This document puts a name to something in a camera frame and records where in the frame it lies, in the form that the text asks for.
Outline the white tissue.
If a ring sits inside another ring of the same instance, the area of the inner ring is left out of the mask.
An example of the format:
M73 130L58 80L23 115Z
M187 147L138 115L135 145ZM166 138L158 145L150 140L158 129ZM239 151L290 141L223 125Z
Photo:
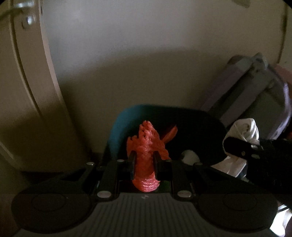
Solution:
M247 145L259 145L259 131L252 118L239 119L233 123L223 140L223 150L227 157L212 167L238 177L247 165L242 155Z

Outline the teal plastic trash bin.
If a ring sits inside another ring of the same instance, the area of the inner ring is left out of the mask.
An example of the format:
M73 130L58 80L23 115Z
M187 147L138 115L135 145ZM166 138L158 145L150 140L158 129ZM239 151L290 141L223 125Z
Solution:
M223 139L227 133L221 121L209 112L158 105L136 105L122 111L117 117L104 153L107 157L126 157L128 137L137 135L143 121L150 121L160 136L173 127L175 137L165 147L172 160L178 160L186 151L194 151L200 161L214 165L226 158Z

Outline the purple grey backpack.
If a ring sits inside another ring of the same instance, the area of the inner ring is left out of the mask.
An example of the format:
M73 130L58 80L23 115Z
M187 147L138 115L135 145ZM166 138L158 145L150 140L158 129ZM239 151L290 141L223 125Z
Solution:
M291 120L288 84L261 53L233 56L204 94L200 108L226 127L252 118L263 139L277 139Z

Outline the beige door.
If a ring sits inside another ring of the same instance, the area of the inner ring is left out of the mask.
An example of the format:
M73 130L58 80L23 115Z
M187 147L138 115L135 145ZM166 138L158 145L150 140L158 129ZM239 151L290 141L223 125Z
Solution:
M1 13L17 3L1 1ZM72 169L80 145L51 60L42 3L1 18L1 154L16 169ZM23 29L22 18L35 23Z

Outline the door lock cylinder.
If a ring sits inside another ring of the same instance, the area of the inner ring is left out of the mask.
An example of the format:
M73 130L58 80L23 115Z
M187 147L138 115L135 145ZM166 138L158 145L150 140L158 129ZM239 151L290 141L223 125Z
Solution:
M34 15L25 15L22 18L22 27L23 29L28 29L35 23L36 18Z

